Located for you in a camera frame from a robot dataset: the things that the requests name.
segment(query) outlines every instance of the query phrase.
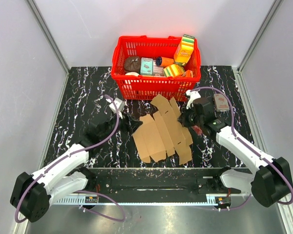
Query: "red basket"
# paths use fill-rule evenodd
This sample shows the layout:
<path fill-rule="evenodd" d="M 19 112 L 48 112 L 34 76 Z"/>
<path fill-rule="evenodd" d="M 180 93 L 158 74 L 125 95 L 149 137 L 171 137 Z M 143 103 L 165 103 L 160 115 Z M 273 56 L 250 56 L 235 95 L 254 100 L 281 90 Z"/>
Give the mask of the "red basket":
<path fill-rule="evenodd" d="M 148 38 L 120 37 L 113 55 L 112 78 L 117 82 L 125 99 L 152 100 L 161 94 L 167 99 L 175 97 L 177 101 L 186 101 L 184 93 L 192 89 L 201 78 L 200 51 L 197 40 L 194 42 L 194 51 L 185 70 L 193 72 L 192 78 L 147 77 L 139 75 L 125 76 L 124 62 L 129 56 L 140 56 L 156 59 L 159 56 L 173 58 L 181 38 Z"/>

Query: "cardboard box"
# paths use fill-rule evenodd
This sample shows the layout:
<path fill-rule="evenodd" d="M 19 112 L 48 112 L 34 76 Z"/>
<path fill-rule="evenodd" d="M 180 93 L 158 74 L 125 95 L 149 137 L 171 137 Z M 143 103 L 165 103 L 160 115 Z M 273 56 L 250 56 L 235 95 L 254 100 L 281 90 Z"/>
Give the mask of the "cardboard box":
<path fill-rule="evenodd" d="M 133 134 L 140 156 L 145 163 L 151 158 L 158 162 L 172 156 L 175 151 L 179 156 L 179 165 L 192 160 L 190 145 L 193 143 L 189 130 L 177 121 L 181 115 L 175 98 L 168 101 L 162 95 L 153 98 L 152 105 L 158 112 L 140 117 L 143 124 Z"/>

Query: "white plastic part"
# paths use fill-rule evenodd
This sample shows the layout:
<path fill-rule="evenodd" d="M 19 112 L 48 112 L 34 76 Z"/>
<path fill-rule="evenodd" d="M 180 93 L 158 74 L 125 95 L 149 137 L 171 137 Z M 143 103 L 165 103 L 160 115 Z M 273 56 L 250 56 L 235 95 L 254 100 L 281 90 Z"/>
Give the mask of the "white plastic part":
<path fill-rule="evenodd" d="M 220 179 L 227 188 L 235 188 L 242 192 L 251 193 L 251 182 L 254 180 L 254 175 L 231 169 L 222 173 Z"/>
<path fill-rule="evenodd" d="M 72 175 L 61 179 L 55 187 L 50 190 L 50 206 L 75 191 L 83 190 L 87 185 L 87 182 L 88 179 L 81 172 L 75 172 Z"/>
<path fill-rule="evenodd" d="M 110 99 L 106 99 L 106 101 L 110 103 L 109 107 L 112 110 L 112 112 L 116 113 L 116 109 L 115 109 L 115 106 L 112 103 L 112 101 Z M 124 109 L 125 102 L 120 100 L 119 98 L 115 98 L 114 103 L 117 106 L 119 117 L 123 118 L 123 115 L 122 115 L 121 111 L 123 111 L 123 109 Z"/>
<path fill-rule="evenodd" d="M 237 137 L 241 138 L 246 144 L 256 150 L 261 154 L 261 158 L 266 158 L 268 161 L 272 162 L 273 157 L 269 154 L 259 150 L 244 137 L 242 137 L 237 131 L 235 131 Z M 243 145 L 235 136 L 232 134 L 231 127 L 227 126 L 220 130 L 216 135 L 216 141 L 225 146 L 228 150 L 234 153 L 245 165 L 246 167 L 255 174 L 259 170 L 259 166 L 267 166 L 262 159 L 255 155 L 251 150 L 249 150 L 245 145 Z"/>
<path fill-rule="evenodd" d="M 63 155 L 58 157 L 56 160 L 51 162 L 49 165 L 45 166 L 44 168 L 34 172 L 33 179 L 36 179 L 40 174 L 44 174 L 44 171 L 49 168 L 51 165 L 59 161 L 61 158 L 63 158 L 66 155 L 69 155 L 70 153 L 83 149 L 83 146 L 73 144 L 68 151 L 66 151 Z M 44 188 L 46 189 L 47 194 L 50 194 L 50 190 L 61 180 L 64 176 L 66 176 L 71 170 L 76 168 L 78 165 L 82 163 L 86 163 L 89 160 L 89 153 L 86 151 L 79 152 L 77 154 L 74 154 L 63 161 L 61 161 L 59 164 L 57 164 L 55 167 L 53 167 L 48 173 L 44 175 L 41 179 L 38 180 L 38 183 L 44 183 Z"/>
<path fill-rule="evenodd" d="M 199 94 L 198 91 L 193 91 L 191 92 L 191 90 L 187 90 L 186 91 L 186 95 L 188 97 L 190 97 L 188 103 L 187 103 L 187 109 L 190 109 L 191 108 L 191 104 L 193 103 L 194 100 L 198 99 L 198 98 L 201 98 L 201 95 Z"/>

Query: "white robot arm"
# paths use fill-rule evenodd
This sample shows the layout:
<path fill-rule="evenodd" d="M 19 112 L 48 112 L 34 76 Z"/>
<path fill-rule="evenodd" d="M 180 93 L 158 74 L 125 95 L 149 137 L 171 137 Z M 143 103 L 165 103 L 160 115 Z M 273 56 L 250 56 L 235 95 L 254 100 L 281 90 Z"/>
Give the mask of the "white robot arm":
<path fill-rule="evenodd" d="M 95 189 L 96 175 L 85 167 L 76 169 L 88 162 L 89 154 L 93 153 L 88 150 L 102 145 L 117 129 L 132 134 L 142 124 L 121 112 L 125 105 L 123 101 L 107 97 L 112 102 L 112 111 L 116 113 L 110 121 L 99 124 L 91 122 L 85 134 L 63 155 L 30 175 L 23 172 L 18 176 L 10 199 L 17 213 L 20 211 L 29 221 L 35 222 L 59 199 L 75 191 Z"/>
<path fill-rule="evenodd" d="M 200 127 L 203 134 L 229 149 L 251 171 L 251 174 L 247 174 L 230 168 L 221 170 L 221 174 L 216 178 L 220 186 L 252 193 L 265 207 L 271 206 L 289 192 L 293 195 L 290 166 L 284 158 L 275 159 L 259 150 L 242 137 L 229 122 L 216 117 L 212 100 L 201 97 L 197 91 L 188 90 L 186 94 L 189 101 L 178 119 L 181 124 L 185 127 Z"/>

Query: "marble table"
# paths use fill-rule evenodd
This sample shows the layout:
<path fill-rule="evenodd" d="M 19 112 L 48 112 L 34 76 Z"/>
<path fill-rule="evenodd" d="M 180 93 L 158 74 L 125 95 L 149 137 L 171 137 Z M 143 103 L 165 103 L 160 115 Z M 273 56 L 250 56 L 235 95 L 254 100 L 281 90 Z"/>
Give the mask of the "marble table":
<path fill-rule="evenodd" d="M 196 87 L 215 87 L 229 97 L 234 106 L 234 125 L 238 132 L 253 143 L 247 116 L 243 108 L 238 86 L 230 66 L 202 66 L 201 80 Z M 70 71 L 61 107 L 48 147 L 44 166 L 63 154 L 84 132 L 90 121 L 103 122 L 111 118 L 112 111 L 104 94 L 122 98 L 116 82 L 111 78 L 111 67 L 73 67 Z M 212 97 L 212 90 L 200 91 L 203 97 Z M 125 111 L 136 118 L 156 112 L 156 108 L 145 100 L 126 100 Z M 230 119 L 228 112 L 221 117 Z M 138 155 L 132 136 L 117 132 L 94 158 L 90 168 L 219 168 L 225 166 L 244 167 L 226 148 L 206 136 L 190 131 L 193 138 L 192 161 L 179 166 L 178 155 L 159 162 L 143 163 Z"/>

